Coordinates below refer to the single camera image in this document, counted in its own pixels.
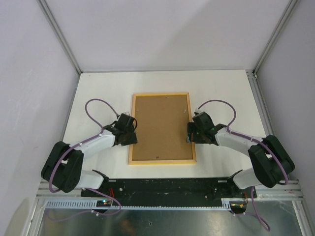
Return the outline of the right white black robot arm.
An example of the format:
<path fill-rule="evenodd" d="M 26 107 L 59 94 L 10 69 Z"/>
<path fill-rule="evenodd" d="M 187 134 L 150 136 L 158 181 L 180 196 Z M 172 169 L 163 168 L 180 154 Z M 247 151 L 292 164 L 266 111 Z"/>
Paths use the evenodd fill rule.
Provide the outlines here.
<path fill-rule="evenodd" d="M 239 197 L 252 186 L 272 188 L 288 183 L 288 175 L 295 170 L 295 164 L 276 136 L 254 137 L 220 123 L 214 125 L 206 112 L 195 113 L 192 120 L 187 124 L 189 143 L 222 146 L 249 157 L 252 167 L 229 177 L 232 181 L 227 185 L 230 196 Z"/>

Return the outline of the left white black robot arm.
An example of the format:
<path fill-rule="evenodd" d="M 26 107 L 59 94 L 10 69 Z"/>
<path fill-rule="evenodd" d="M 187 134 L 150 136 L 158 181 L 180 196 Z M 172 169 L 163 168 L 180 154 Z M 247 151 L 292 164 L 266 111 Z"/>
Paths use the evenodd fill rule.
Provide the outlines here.
<path fill-rule="evenodd" d="M 49 189 L 55 193 L 69 193 L 76 188 L 91 189 L 97 196 L 108 193 L 108 177 L 97 171 L 83 170 L 83 163 L 95 154 L 114 146 L 129 146 L 137 143 L 137 120 L 121 114 L 101 132 L 77 144 L 63 141 L 55 143 L 42 170 L 41 177 L 48 181 Z"/>

